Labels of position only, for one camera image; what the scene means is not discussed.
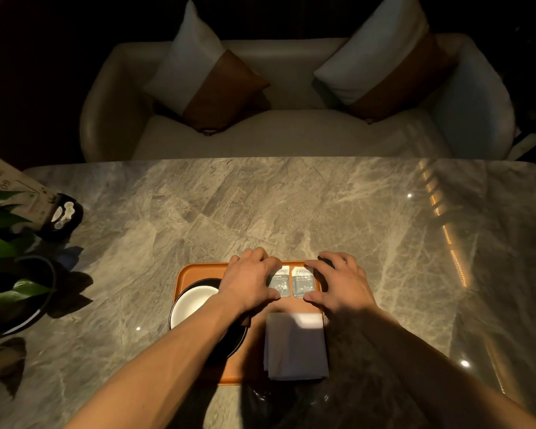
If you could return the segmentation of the cream upholstered sofa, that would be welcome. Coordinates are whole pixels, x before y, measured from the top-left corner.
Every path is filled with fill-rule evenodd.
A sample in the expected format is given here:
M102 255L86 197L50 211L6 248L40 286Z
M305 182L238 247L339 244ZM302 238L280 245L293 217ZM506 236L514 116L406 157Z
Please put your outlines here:
M270 83L243 119L206 136L143 90L171 42L114 47L84 102L80 147L87 162L232 157L419 157L505 159L515 112L498 73L472 39L438 34L458 62L449 79L409 110L372 124L340 107L313 72L346 38L224 41Z

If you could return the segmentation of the person's right forearm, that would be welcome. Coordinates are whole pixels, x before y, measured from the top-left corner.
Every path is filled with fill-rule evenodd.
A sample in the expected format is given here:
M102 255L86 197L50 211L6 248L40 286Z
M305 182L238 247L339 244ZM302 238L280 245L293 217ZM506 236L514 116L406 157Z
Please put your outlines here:
M370 341L432 421L444 429L536 429L536 417L462 370L377 307L327 309Z

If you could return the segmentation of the beige table sign card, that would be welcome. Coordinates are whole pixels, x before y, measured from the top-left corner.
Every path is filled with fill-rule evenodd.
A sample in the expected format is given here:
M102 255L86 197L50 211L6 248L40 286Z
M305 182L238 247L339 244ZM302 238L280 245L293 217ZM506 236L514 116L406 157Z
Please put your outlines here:
M0 159L0 209L24 218L37 231L55 210L57 194Z

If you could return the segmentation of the orange serving tray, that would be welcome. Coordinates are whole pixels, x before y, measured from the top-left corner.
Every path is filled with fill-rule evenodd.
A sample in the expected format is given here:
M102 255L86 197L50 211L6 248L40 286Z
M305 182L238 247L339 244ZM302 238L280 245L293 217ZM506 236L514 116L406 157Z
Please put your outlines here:
M175 288L177 284L184 288L188 286L189 282L205 278L221 279L227 266L227 262L188 264L179 271ZM268 381L267 372L264 370L264 339L266 318L272 312L321 313L324 324L327 323L327 319L320 309L301 298L294 297L293 293L290 297L281 297L281 299L263 306L262 310L255 314L240 320L243 325L250 325L242 346L224 364L213 367L204 366L198 376L199 382L219 386L235 386L243 382Z

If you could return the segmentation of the black holder with white pattern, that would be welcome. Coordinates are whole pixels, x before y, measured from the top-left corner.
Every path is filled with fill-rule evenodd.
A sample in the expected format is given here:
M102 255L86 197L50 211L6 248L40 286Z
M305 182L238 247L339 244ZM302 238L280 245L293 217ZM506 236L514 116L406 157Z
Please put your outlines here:
M83 206L67 194L58 193L54 209L39 231L39 237L50 243L70 238L84 217Z

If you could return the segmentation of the person's left hand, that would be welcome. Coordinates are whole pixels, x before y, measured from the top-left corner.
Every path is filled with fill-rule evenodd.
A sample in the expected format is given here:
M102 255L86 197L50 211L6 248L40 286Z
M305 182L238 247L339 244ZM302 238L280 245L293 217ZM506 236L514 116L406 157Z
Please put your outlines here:
M282 267L282 262L270 256L260 263L252 262L253 249L245 249L236 265L225 270L218 296L237 316L252 312L263 306L257 305L257 291L269 288L267 279Z

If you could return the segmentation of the clear drinking glass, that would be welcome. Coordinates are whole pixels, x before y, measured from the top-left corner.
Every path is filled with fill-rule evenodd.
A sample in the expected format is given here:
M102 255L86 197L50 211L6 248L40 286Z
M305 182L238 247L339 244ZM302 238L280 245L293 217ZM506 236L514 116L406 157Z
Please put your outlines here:
M242 429L337 429L327 379L241 386Z

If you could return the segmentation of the green leafy plant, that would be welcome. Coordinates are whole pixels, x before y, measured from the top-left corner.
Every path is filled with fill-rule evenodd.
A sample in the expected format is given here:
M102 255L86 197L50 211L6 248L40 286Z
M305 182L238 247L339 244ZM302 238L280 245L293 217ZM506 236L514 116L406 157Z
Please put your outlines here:
M34 232L23 222L24 218L0 209L0 259L21 257L35 241Z

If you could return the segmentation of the black round plant pot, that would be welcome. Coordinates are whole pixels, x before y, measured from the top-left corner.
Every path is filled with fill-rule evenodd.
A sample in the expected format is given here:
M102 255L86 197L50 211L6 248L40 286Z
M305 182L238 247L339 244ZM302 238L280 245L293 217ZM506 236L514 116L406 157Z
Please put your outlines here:
M49 259L0 259L0 336L18 333L41 317L56 287L57 271Z

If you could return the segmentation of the black round plate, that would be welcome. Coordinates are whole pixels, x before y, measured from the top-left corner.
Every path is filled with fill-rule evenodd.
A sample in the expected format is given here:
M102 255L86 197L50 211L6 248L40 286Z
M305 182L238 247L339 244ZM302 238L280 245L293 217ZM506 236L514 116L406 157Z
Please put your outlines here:
M180 284L177 284L175 288L172 306L175 300L179 297L179 295L185 289L191 286L194 287L200 284L211 285L219 289L220 284L221 284L221 279L212 278L212 277L200 279L194 282L189 282L188 286L184 288ZM241 320L238 320L234 322L233 324L231 324L230 327L227 329L227 331L224 333L224 335L221 337L219 342L213 348L212 352L207 358L205 366L213 367L213 366L218 366L220 364L224 364L224 362L228 360L229 357L231 357L233 354L235 354L237 350L240 348L240 346L242 346L249 328L250 328L250 325L249 324L243 325Z

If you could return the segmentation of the grey wet wipe packet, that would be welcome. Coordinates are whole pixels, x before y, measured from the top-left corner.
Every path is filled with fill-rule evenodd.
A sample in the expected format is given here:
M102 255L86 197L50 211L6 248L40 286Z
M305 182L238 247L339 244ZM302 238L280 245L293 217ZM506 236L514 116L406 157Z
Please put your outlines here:
M293 295L303 298L307 293L317 290L314 270L306 266L294 266L292 269Z
M267 279L269 288L278 291L281 297L290 297L290 266L284 265Z

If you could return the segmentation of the folded grey napkin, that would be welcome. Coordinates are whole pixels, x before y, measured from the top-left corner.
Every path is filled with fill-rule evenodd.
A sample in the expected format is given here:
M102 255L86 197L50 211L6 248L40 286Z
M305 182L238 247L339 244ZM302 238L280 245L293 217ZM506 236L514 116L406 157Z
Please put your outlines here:
M272 312L266 318L264 370L273 381L329 377L321 313Z

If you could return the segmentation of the person's left forearm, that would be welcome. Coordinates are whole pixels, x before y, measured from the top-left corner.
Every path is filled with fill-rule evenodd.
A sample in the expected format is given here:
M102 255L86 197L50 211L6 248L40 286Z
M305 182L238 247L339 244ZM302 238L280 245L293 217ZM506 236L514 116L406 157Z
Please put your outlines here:
M65 429L164 429L238 317L258 304L221 291L112 375Z

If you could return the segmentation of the white round bowl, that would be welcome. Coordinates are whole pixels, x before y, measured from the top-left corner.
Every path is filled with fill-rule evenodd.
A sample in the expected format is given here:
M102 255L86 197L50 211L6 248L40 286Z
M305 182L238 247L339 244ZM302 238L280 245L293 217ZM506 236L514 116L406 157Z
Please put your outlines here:
M199 310L218 291L214 286L203 284L185 289L173 303L169 315L169 331Z

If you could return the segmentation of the white and brown cushion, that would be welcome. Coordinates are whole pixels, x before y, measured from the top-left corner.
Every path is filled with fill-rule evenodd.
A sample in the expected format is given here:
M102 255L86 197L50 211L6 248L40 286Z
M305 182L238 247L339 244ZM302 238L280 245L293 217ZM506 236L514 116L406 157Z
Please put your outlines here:
M350 113L374 123L417 106L457 64L419 0L384 0L314 76Z
M188 0L179 31L143 90L210 136L226 129L269 85L221 43Z

